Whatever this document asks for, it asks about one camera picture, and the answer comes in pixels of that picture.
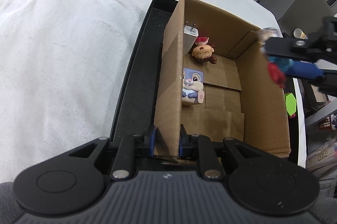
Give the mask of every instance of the doll face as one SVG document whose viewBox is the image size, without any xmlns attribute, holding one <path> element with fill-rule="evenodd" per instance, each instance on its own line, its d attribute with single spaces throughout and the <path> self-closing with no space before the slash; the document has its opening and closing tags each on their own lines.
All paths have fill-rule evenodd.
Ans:
<svg viewBox="0 0 337 224">
<path fill-rule="evenodd" d="M 205 44 L 195 47 L 192 51 L 192 56 L 195 58 L 204 59 L 210 57 L 213 52 L 214 49 L 209 45 Z"/>
<path fill-rule="evenodd" d="M 183 89 L 195 92 L 203 90 L 203 73 L 192 69 L 183 70 Z"/>
</svg>

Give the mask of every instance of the pink object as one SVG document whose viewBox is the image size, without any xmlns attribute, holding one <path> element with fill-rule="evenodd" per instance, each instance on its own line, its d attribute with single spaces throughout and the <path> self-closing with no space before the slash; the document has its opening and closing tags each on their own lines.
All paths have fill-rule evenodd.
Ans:
<svg viewBox="0 0 337 224">
<path fill-rule="evenodd" d="M 195 42 L 196 45 L 200 46 L 200 45 L 205 45 L 208 43 L 208 38 L 207 37 L 198 37 Z"/>
</svg>

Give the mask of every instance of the cardboard piece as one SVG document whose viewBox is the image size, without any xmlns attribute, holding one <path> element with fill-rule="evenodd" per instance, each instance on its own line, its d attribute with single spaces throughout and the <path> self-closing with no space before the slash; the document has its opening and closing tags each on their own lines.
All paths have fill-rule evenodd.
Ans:
<svg viewBox="0 0 337 224">
<path fill-rule="evenodd" d="M 216 45 L 216 65 L 183 57 L 185 21 L 193 21 L 199 36 Z M 179 1 L 164 33 L 154 120 L 160 130 L 156 155 L 178 156 L 181 123 L 188 134 L 204 134 L 212 141 L 232 136 L 279 157 L 289 155 L 284 94 L 269 79 L 267 61 L 256 41 L 258 29 L 202 1 Z M 181 106 L 183 67 L 204 73 L 205 104 L 199 107 Z"/>
<path fill-rule="evenodd" d="M 184 67 L 203 72 L 203 83 L 241 90 L 238 69 L 234 60 L 216 55 L 217 63 L 197 63 L 191 54 L 184 56 Z"/>
<path fill-rule="evenodd" d="M 198 133 L 212 141 L 225 137 L 243 141 L 244 114 L 203 108 L 182 108 L 181 123 L 188 134 Z"/>
</svg>

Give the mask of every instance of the gray fabric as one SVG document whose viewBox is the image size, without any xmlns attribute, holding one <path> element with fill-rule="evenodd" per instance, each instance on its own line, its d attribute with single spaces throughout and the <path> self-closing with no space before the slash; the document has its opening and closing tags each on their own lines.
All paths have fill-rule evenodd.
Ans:
<svg viewBox="0 0 337 224">
<path fill-rule="evenodd" d="M 322 197 L 318 198 L 311 213 L 323 224 L 337 223 L 337 198 Z"/>
<path fill-rule="evenodd" d="M 14 198 L 12 186 L 12 182 L 0 184 L 0 224 L 10 224 L 21 213 Z"/>
</svg>

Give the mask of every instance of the white cloth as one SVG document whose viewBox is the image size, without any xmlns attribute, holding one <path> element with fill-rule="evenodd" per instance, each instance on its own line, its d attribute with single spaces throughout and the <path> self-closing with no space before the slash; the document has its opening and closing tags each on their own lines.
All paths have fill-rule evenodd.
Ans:
<svg viewBox="0 0 337 224">
<path fill-rule="evenodd" d="M 253 0 L 202 0 L 278 28 Z M 151 0 L 0 0 L 0 182 L 109 136 Z"/>
</svg>

